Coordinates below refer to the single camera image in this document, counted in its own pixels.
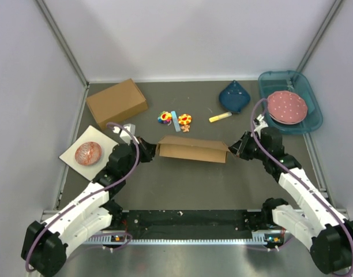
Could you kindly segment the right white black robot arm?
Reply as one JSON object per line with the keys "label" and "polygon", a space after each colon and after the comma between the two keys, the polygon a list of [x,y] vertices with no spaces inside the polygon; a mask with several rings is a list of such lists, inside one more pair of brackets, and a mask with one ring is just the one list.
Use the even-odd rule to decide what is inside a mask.
{"label": "right white black robot arm", "polygon": [[280,226],[289,231],[308,249],[322,273],[346,268],[353,273],[353,220],[335,209],[311,183],[301,164],[286,153],[277,129],[265,127],[260,132],[245,132],[228,149],[241,159],[261,161],[266,172],[302,210],[296,212],[283,199],[267,199],[261,208],[265,227]]}

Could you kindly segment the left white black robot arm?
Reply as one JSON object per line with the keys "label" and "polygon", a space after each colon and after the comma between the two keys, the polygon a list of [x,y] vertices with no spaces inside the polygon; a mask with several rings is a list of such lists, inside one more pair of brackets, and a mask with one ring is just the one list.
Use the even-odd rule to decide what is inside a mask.
{"label": "left white black robot arm", "polygon": [[114,146],[105,167],[73,201],[44,222],[28,226],[21,251],[26,271],[54,276],[88,238],[118,228],[122,208],[114,197],[138,164],[151,162],[155,153],[156,145],[141,137]]}

